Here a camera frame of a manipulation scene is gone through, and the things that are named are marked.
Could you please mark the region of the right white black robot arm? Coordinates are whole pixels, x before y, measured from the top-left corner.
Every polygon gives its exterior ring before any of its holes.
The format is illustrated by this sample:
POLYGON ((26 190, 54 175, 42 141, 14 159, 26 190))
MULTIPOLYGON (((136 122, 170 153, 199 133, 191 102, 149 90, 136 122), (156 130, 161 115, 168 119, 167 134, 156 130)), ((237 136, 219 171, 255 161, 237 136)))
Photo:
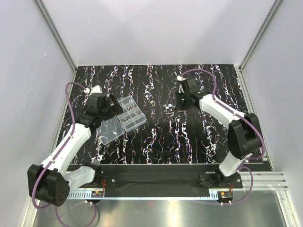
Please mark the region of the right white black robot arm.
POLYGON ((202 89, 195 78, 178 76, 177 82, 177 110, 196 107, 210 114, 228 130, 228 153, 216 172, 210 175, 208 185, 224 186, 255 153, 264 151, 258 117, 254 113, 245 114, 231 108, 218 99, 215 92, 202 89))

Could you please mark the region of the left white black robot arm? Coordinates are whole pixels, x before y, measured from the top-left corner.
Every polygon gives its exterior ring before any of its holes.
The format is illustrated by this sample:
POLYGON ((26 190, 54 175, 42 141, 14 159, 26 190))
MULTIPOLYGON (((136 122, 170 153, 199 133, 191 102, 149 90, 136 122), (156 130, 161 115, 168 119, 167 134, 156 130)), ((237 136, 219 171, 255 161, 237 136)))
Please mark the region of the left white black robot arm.
POLYGON ((72 117, 68 134, 41 164, 32 164, 27 171, 28 191, 32 204, 40 209, 37 200, 47 206, 59 207, 65 203, 70 191, 85 184, 100 184, 100 167, 83 165, 68 173, 67 169, 82 145, 96 132, 103 121, 121 114, 123 109, 113 94, 106 95, 101 86, 82 87, 88 99, 82 111, 72 117))

